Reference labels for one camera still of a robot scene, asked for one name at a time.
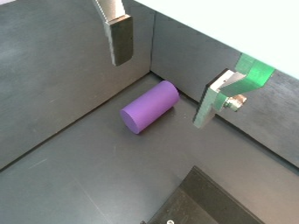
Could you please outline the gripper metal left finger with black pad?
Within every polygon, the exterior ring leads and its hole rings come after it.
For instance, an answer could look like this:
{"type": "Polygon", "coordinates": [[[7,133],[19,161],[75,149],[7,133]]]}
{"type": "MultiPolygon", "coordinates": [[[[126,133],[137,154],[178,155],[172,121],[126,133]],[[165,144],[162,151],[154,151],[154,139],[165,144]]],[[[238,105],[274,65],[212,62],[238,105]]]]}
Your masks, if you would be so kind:
{"type": "Polygon", "coordinates": [[[121,0],[91,0],[101,17],[112,64],[117,67],[133,56],[133,18],[121,0]]]}

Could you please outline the gripper metal right finger green tape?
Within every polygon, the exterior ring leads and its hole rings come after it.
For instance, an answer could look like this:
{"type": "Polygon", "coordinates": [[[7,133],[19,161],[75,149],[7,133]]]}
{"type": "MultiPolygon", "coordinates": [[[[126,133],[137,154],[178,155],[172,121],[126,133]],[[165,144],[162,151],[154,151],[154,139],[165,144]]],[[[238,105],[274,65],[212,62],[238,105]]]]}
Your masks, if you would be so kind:
{"type": "Polygon", "coordinates": [[[237,111],[246,101],[242,94],[261,88],[273,71],[268,64],[241,53],[234,70],[225,69],[206,85],[193,117],[193,125],[198,129],[202,128],[222,109],[237,111]]]}

